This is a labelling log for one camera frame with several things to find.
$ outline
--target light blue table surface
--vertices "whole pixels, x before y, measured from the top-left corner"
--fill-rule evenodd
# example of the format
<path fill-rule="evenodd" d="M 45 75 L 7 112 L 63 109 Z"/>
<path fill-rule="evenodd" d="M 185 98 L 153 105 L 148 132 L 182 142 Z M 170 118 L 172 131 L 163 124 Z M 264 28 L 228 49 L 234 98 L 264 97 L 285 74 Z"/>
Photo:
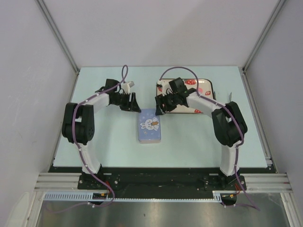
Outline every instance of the light blue table surface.
<path fill-rule="evenodd" d="M 126 81 L 134 81 L 141 109 L 155 108 L 156 82 L 169 67 L 130 67 Z M 213 83 L 218 101 L 238 103 L 248 126 L 245 143 L 240 148 L 240 167 L 267 167 L 257 129 L 250 110 L 238 67 L 190 67 L 200 79 Z M 193 78 L 186 70 L 171 70 L 165 78 Z M 105 85 L 106 79 L 121 80 L 121 67 L 82 68 L 72 102 L 80 102 Z M 107 167 L 218 167 L 221 144 L 214 135 L 212 120 L 202 114 L 170 113 L 160 117 L 161 142 L 138 141 L 138 115 L 108 106 L 95 114 L 92 148 L 102 166 Z M 54 166 L 81 166 L 74 144 L 62 137 Z"/>

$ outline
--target metal floor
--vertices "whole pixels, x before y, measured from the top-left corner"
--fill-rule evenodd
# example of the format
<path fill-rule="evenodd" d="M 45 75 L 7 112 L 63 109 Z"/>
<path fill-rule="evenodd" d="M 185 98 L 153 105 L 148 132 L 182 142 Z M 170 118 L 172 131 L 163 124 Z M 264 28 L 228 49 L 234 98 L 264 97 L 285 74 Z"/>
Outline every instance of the metal floor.
<path fill-rule="evenodd" d="M 279 193 L 252 194 L 261 212 L 224 208 L 219 203 L 116 202 L 105 208 L 83 205 L 61 214 L 41 209 L 37 227 L 288 227 Z M 243 194 L 239 203 L 246 203 Z M 75 202 L 44 202 L 54 211 Z"/>

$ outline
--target small box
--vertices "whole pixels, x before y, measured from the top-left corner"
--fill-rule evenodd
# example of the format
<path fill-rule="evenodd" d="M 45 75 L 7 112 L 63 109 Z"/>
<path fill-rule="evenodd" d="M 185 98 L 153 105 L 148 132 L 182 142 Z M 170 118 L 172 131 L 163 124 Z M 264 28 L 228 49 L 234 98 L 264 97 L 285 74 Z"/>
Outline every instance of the small box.
<path fill-rule="evenodd" d="M 138 137 L 140 143 L 160 143 L 160 117 L 155 115 L 156 109 L 142 109 L 138 114 Z"/>

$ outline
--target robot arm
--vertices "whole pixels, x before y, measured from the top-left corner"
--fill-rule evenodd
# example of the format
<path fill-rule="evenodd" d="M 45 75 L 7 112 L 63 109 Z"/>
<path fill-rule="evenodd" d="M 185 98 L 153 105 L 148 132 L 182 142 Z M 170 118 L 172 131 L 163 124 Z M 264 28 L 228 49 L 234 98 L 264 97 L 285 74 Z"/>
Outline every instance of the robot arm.
<path fill-rule="evenodd" d="M 155 97 L 157 105 L 156 115 L 170 112 L 177 105 L 185 105 L 200 110 L 212 118 L 216 138 L 222 145 L 220 170 L 226 176 L 234 175 L 236 145 L 240 144 L 241 138 L 234 123 L 227 120 L 230 116 L 216 104 L 200 98 L 196 93 L 196 89 L 187 89 L 181 78 L 170 82 L 158 81 L 157 86 L 162 87 L 163 94 Z M 235 102 L 230 102 L 224 106 L 234 115 L 242 133 L 246 133 L 247 126 L 238 105 Z"/>
<path fill-rule="evenodd" d="M 120 106 L 120 109 L 124 111 L 141 112 L 136 101 L 135 93 L 130 93 L 130 88 L 134 85 L 132 81 L 121 84 L 119 90 L 116 88 L 106 93 L 99 93 L 118 83 L 119 81 L 117 80 L 107 79 L 106 85 L 96 91 L 97 96 L 81 105 L 77 111 L 76 119 L 81 118 L 81 121 L 75 123 L 76 141 L 81 147 L 81 153 L 85 163 L 94 174 L 98 173 L 101 167 L 101 164 L 96 157 L 96 153 L 93 152 L 90 148 L 90 143 L 88 143 L 92 140 L 95 132 L 94 114 L 110 104 L 118 105 Z M 74 142 L 71 125 L 74 109 L 77 105 L 77 103 L 68 103 L 65 107 L 62 135 L 66 137 L 70 143 Z M 82 171 L 89 174 L 85 166 L 82 167 Z"/>

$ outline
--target white wall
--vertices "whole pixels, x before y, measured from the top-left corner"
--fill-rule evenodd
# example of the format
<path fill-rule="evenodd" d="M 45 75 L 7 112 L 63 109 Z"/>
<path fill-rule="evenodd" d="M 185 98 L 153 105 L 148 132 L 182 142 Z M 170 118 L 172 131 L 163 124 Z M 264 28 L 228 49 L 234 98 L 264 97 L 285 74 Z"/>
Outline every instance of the white wall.
<path fill-rule="evenodd" d="M 45 0 L 82 66 L 243 66 L 277 0 Z"/>
<path fill-rule="evenodd" d="M 51 159 L 75 74 L 34 0 L 0 7 L 0 226 Z"/>
<path fill-rule="evenodd" d="M 303 1 L 290 0 L 248 70 L 280 172 L 303 211 Z"/>

